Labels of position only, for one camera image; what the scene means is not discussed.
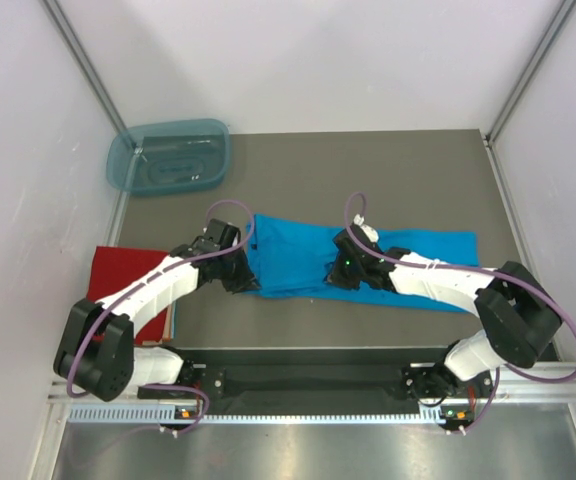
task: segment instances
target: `aluminum frame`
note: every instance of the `aluminum frame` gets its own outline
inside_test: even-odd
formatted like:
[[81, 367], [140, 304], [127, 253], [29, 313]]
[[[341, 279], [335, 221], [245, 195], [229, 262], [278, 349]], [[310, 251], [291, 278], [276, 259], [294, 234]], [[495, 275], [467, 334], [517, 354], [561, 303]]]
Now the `aluminum frame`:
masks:
[[[92, 62], [85, 52], [76, 32], [72, 28], [65, 12], [58, 0], [40, 0], [45, 7], [48, 16], [53, 20], [59, 34], [62, 36], [67, 48], [71, 51], [75, 62], [79, 65], [82, 74], [88, 81], [93, 93], [99, 101], [101, 107], [108, 115], [108, 118], [117, 131], [125, 129], [125, 123], [121, 118], [117, 108], [113, 104], [110, 95], [104, 87], [101, 78], [95, 70]], [[510, 225], [515, 236], [515, 241], [522, 256], [522, 261], [534, 271], [534, 262], [530, 257], [523, 229], [516, 209], [513, 205], [512, 197], [507, 188], [507, 182], [503, 175], [503, 170], [499, 163], [495, 151], [495, 140], [499, 137], [503, 127], [512, 116], [512, 113], [534, 78], [537, 70], [547, 53], [555, 43], [556, 38], [565, 26], [566, 21], [576, 6], [576, 0], [563, 0], [551, 19], [551, 22], [542, 36], [535, 51], [530, 57], [528, 64], [511, 90], [508, 99], [504, 103], [491, 131], [484, 136], [484, 144], [489, 152], [491, 165], [497, 179], [497, 184], [506, 207], [506, 212], [510, 220]], [[128, 202], [128, 194], [121, 193], [117, 197], [114, 214], [109, 225], [106, 237], [107, 245], [116, 245], [121, 232], [121, 226]], [[572, 371], [574, 365], [569, 363], [545, 363], [537, 364], [531, 373], [542, 376], [557, 377], [566, 372]], [[170, 401], [137, 400], [136, 392], [129, 392], [120, 397], [122, 403], [137, 403], [140, 405], [147, 403], [170, 403]], [[68, 398], [65, 393], [65, 381], [55, 377], [52, 383], [49, 397], [46, 402], [43, 415], [43, 428], [36, 448], [28, 478], [46, 479], [51, 478], [56, 465], [57, 455], [65, 433], [65, 427], [73, 405], [85, 405], [88, 403], [101, 403], [97, 399], [78, 399], [76, 402]], [[572, 422], [576, 430], [576, 381], [567, 384], [534, 384], [528, 380], [518, 377], [507, 369], [501, 374], [500, 386], [497, 397], [493, 401], [495, 404], [529, 404], [529, 403], [565, 403], [569, 406]]]

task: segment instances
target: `white robotic arm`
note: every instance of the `white robotic arm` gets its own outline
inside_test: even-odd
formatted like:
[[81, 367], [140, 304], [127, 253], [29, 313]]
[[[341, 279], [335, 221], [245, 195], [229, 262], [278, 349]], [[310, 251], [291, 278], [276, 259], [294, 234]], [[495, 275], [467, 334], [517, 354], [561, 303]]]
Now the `white robotic arm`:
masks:
[[[366, 247], [383, 254], [377, 245], [377, 232], [362, 217], [355, 217], [351, 229]], [[385, 254], [402, 264], [392, 265], [365, 253], [345, 230], [337, 235], [335, 243], [339, 254], [326, 279], [329, 284], [355, 289], [365, 282], [375, 289], [453, 305], [480, 318], [484, 328], [451, 346], [441, 364], [441, 369], [456, 377], [455, 381], [466, 382], [506, 363], [532, 367], [561, 326], [561, 318], [542, 301], [485, 273], [508, 273], [543, 291], [521, 264], [507, 262], [500, 269], [463, 271], [445, 268], [447, 264], [440, 260], [394, 248]]]
[[[106, 401], [128, 386], [175, 383], [183, 359], [173, 349], [134, 347], [134, 338], [168, 305], [207, 282], [220, 280], [232, 293], [258, 289], [243, 249], [232, 248], [239, 240], [237, 227], [213, 219], [191, 245], [177, 247], [126, 288], [96, 302], [77, 302], [55, 357], [55, 373], [68, 377], [74, 369], [74, 383]], [[86, 335], [99, 321], [96, 340], [83, 347], [77, 361]]]

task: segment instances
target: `purple cable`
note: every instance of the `purple cable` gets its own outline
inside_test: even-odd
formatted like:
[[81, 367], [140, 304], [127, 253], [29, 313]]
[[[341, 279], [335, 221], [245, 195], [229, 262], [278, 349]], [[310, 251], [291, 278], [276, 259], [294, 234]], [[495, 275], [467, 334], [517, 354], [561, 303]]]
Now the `purple cable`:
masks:
[[475, 428], [475, 425], [477, 425], [481, 421], [481, 419], [484, 418], [484, 415], [492, 405], [493, 399], [497, 395], [497, 389], [499, 388], [499, 377], [501, 377], [501, 368], [497, 367], [495, 369], [495, 383], [492, 386], [490, 396], [488, 397], [488, 400], [486, 401], [484, 407], [481, 409], [481, 412], [479, 412], [479, 415], [475, 417], [475, 419], [472, 421], [470, 425], [464, 428], [464, 433], [470, 432], [473, 428]]
[[[215, 258], [215, 257], [220, 257], [222, 255], [228, 255], [229, 253], [232, 253], [235, 250], [243, 248], [243, 246], [246, 245], [246, 243], [248, 243], [248, 240], [250, 240], [253, 232], [255, 231], [255, 216], [252, 214], [250, 209], [244, 203], [240, 202], [239, 200], [220, 200], [218, 202], [215, 202], [208, 209], [208, 211], [206, 213], [206, 219], [210, 220], [210, 218], [211, 218], [210, 215], [212, 214], [213, 210], [215, 208], [217, 208], [221, 205], [225, 205], [225, 204], [236, 205], [236, 206], [242, 208], [246, 212], [246, 214], [248, 215], [248, 219], [250, 221], [250, 229], [249, 229], [248, 233], [246, 234], [246, 236], [243, 238], [243, 240], [241, 242], [237, 243], [237, 245], [234, 245], [232, 247], [228, 247], [225, 250], [219, 250], [218, 252], [206, 253], [204, 255], [198, 255], [196, 257], [191, 257], [191, 258], [184, 258], [183, 260], [180, 260], [179, 262], [168, 265], [166, 268], [163, 269], [164, 273], [167, 273], [170, 270], [173, 270], [177, 267], [181, 267], [182, 265], [185, 265], [186, 263], [189, 263], [189, 262], [194, 263], [194, 262], [198, 262], [201, 260], [208, 260], [209, 258]], [[147, 279], [147, 281], [152, 281], [157, 277], [158, 277], [158, 275], [152, 275], [151, 277], [149, 277]], [[104, 309], [104, 311], [101, 313], [101, 315], [99, 315], [97, 320], [95, 320], [95, 322], [92, 324], [92, 326], [90, 327], [90, 330], [88, 330], [88, 333], [86, 333], [86, 336], [82, 340], [81, 345], [79, 346], [79, 349], [77, 350], [77, 353], [75, 354], [75, 358], [72, 362], [70, 370], [68, 371], [68, 377], [67, 377], [67, 381], [66, 381], [66, 391], [68, 392], [68, 396], [70, 396], [71, 398], [81, 398], [81, 397], [88, 395], [88, 392], [77, 393], [73, 390], [75, 373], [77, 372], [77, 369], [79, 368], [79, 363], [81, 362], [81, 359], [84, 356], [84, 352], [88, 348], [88, 345], [90, 344], [92, 337], [94, 337], [95, 332], [101, 326], [103, 321], [108, 317], [110, 312], [113, 311], [115, 308], [117, 308], [119, 305], [121, 305], [121, 303], [124, 302], [131, 295], [134, 295], [136, 292], [138, 292], [139, 290], [141, 290], [145, 286], [146, 286], [145, 283], [140, 283], [138, 285], [135, 285], [133, 288], [128, 290], [123, 295], [121, 295], [117, 300], [115, 300], [108, 307], [106, 307]]]
[[[366, 212], [366, 195], [364, 195], [362, 192], [353, 193], [352, 195], [350, 195], [350, 197], [348, 197], [348, 200], [346, 200], [346, 207], [344, 209], [344, 225], [346, 227], [346, 231], [348, 232], [348, 235], [350, 235], [350, 238], [352, 238], [352, 240], [357, 244], [357, 246], [359, 248], [361, 248], [367, 254], [372, 255], [373, 257], [379, 258], [381, 260], [384, 260], [386, 262], [392, 263], [394, 265], [402, 265], [404, 267], [426, 269], [427, 265], [425, 265], [423, 263], [405, 262], [405, 261], [401, 261], [401, 260], [396, 260], [394, 258], [390, 258], [386, 255], [382, 255], [380, 253], [377, 253], [377, 252], [371, 250], [370, 248], [366, 247], [365, 245], [363, 245], [359, 241], [359, 239], [355, 236], [355, 234], [352, 233], [352, 229], [350, 228], [351, 223], [348, 221], [348, 214], [350, 212], [350, 204], [352, 203], [352, 201], [356, 197], [360, 197], [362, 200], [361, 216], [363, 217], [365, 212]], [[557, 303], [552, 298], [550, 298], [548, 295], [546, 295], [541, 290], [533, 287], [529, 283], [526, 283], [523, 280], [515, 278], [512, 275], [508, 275], [506, 273], [497, 272], [495, 270], [486, 270], [485, 268], [480, 268], [480, 267], [471, 267], [468, 265], [437, 264], [434, 268], [441, 269], [441, 270], [460, 270], [460, 271], [464, 271], [464, 272], [481, 273], [484, 275], [489, 275], [491, 277], [499, 278], [505, 282], [512, 283], [514, 285], [517, 285], [518, 287], [523, 288], [524, 290], [535, 295], [537, 298], [539, 298], [541, 301], [543, 301], [546, 305], [548, 305], [563, 320], [563, 322], [566, 325], [568, 325], [568, 328], [570, 329], [570, 331], [572, 332], [572, 334], [576, 340], [576, 323], [575, 323], [575, 321], [559, 305], [557, 305]], [[542, 378], [542, 377], [536, 377], [534, 375], [530, 375], [529, 373], [526, 373], [523, 370], [520, 370], [513, 365], [506, 365], [506, 366], [508, 367], [509, 370], [512, 370], [517, 375], [520, 375], [524, 378], [527, 378], [528, 380], [533, 380], [535, 382], [563, 383], [563, 382], [567, 382], [570, 380], [574, 380], [576, 378], [576, 368], [572, 371], [572, 373], [565, 375], [561, 378]]]
[[[199, 425], [199, 422], [204, 418], [204, 415], [210, 408], [210, 398], [208, 397], [208, 395], [206, 395], [204, 392], [196, 388], [182, 387], [181, 385], [157, 385], [157, 384], [146, 385], [144, 386], [144, 388], [189, 392], [194, 393], [195, 395], [199, 395], [204, 400], [203, 408], [201, 409], [201, 412], [199, 412], [199, 414], [195, 417], [195, 420], [183, 430], [176, 430], [179, 434], [185, 434], [197, 428], [197, 425]], [[140, 425], [138, 427], [132, 428], [127, 432], [124, 432], [121, 435], [119, 435], [112, 442], [110, 442], [108, 445], [106, 445], [97, 453], [95, 453], [92, 458], [88, 459], [86, 462], [83, 463], [75, 460], [74, 445], [71, 438], [70, 441], [68, 442], [68, 450], [67, 450], [68, 460], [70, 461], [70, 464], [75, 470], [84, 470], [88, 468], [90, 465], [92, 465], [95, 461], [97, 461], [97, 459], [101, 457], [104, 453], [106, 453], [108, 450], [115, 447], [119, 443], [123, 442], [128, 437], [131, 437], [132, 435], [139, 432], [161, 430], [161, 428], [162, 427], [157, 425]]]

